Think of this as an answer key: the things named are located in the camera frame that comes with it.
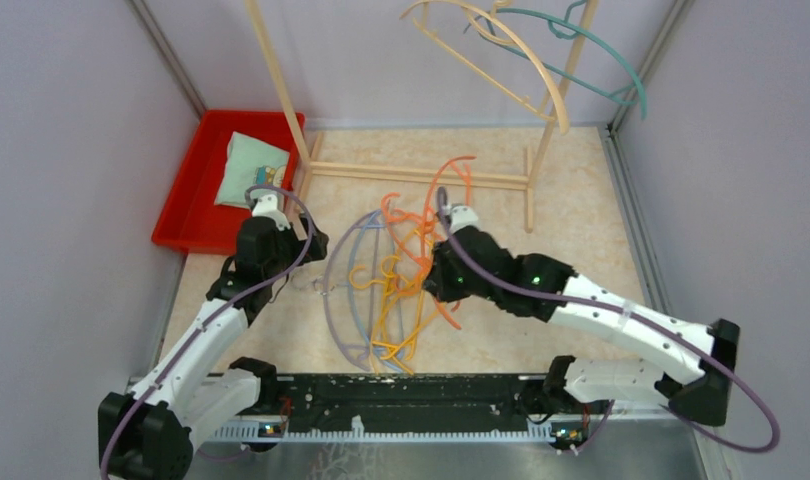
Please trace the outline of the orange hanger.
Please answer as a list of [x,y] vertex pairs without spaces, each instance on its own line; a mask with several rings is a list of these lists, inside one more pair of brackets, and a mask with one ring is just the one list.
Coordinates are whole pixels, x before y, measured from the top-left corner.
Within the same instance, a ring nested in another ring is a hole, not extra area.
[[[433,256],[430,250],[437,240],[442,239],[442,236],[435,231],[437,220],[436,212],[432,207],[425,204],[420,213],[406,211],[393,205],[393,201],[400,197],[401,195],[398,192],[390,192],[384,195],[380,201],[381,213],[388,224],[388,230],[394,240],[394,245],[417,265],[418,273],[416,274],[415,284],[421,287],[432,266]],[[393,230],[394,225],[405,223],[412,225],[410,233],[417,237],[418,253],[412,251],[407,246],[406,240],[399,237]]]
[[[430,212],[433,212],[435,215],[438,214],[439,207],[436,206],[435,209],[432,209],[429,207],[429,202],[435,197],[437,190],[441,187],[441,177],[448,169],[452,169],[458,178],[463,182],[464,204],[472,204],[473,177],[470,162],[475,159],[476,157],[472,155],[454,157],[447,160],[435,172],[426,195],[426,200],[424,201],[424,214]],[[437,314],[440,315],[452,328],[455,330],[462,329],[462,326],[453,318],[452,313],[444,303],[437,299],[433,299],[433,303],[435,305]]]

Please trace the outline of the cream hanger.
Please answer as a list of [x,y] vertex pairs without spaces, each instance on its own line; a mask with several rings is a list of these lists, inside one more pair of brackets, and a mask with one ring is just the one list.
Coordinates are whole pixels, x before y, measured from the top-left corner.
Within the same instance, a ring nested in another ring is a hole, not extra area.
[[[435,4],[452,5],[457,8],[464,16],[467,27],[475,29],[477,33],[483,35],[489,42],[500,47],[516,47],[521,51],[523,58],[535,68],[545,88],[544,97],[547,103],[552,104],[551,112],[547,113],[545,106],[536,107],[528,97],[514,93],[496,78],[442,40],[438,33],[431,29],[429,25],[430,7]],[[535,51],[497,17],[499,6],[509,5],[510,3],[508,1],[497,1],[496,6],[491,6],[490,9],[486,11],[467,1],[416,1],[401,12],[399,19],[409,20],[419,32],[432,40],[442,50],[456,58],[461,64],[468,67],[471,71],[482,77],[537,118],[544,122],[552,122],[555,124],[561,134],[566,134],[570,129],[570,119],[564,101],[564,94],[560,92],[558,83],[554,80],[549,70],[545,67],[544,62]]]

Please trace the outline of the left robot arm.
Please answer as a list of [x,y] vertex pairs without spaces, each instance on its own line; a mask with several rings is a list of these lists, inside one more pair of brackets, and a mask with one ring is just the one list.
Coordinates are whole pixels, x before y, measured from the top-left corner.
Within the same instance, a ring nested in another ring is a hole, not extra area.
[[101,478],[181,479],[200,446],[231,417],[278,406],[281,388],[269,380],[275,368],[266,362],[243,357],[215,383],[204,380],[270,302],[274,283],[325,259],[327,235],[309,214],[299,219],[303,240],[271,214],[244,220],[235,253],[181,338],[129,392],[111,392],[100,402]]

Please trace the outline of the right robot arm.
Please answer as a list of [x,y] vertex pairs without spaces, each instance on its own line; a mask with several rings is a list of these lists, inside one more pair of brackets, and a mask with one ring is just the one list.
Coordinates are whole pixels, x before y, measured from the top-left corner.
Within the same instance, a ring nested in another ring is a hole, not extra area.
[[578,403],[630,399],[659,403],[701,425],[728,417],[741,329],[726,319],[705,325],[679,320],[609,292],[553,257],[513,255],[491,235],[468,226],[432,249],[423,288],[442,303],[475,296],[517,317],[590,333],[641,358],[637,367],[574,360],[544,385],[557,412]]

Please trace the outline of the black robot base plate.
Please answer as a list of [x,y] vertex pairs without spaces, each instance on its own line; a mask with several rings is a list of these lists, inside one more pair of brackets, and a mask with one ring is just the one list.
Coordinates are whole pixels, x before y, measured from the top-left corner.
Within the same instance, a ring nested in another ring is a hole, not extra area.
[[243,415],[274,416],[290,433],[339,433],[359,418],[368,433],[523,432],[555,415],[602,414],[540,374],[281,374]]

